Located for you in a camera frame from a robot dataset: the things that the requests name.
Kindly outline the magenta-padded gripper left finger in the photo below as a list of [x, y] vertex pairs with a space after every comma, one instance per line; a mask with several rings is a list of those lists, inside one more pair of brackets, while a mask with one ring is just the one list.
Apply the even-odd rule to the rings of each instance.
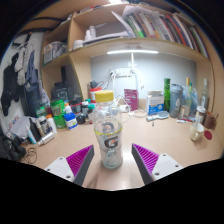
[[67, 158], [57, 158], [45, 170], [78, 186], [82, 186], [93, 157], [94, 146], [90, 145]]

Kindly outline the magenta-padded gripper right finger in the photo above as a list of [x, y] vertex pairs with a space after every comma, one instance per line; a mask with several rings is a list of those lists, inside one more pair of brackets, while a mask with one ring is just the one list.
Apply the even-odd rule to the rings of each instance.
[[137, 144], [132, 144], [132, 155], [145, 185], [183, 169], [167, 153], [157, 154]]

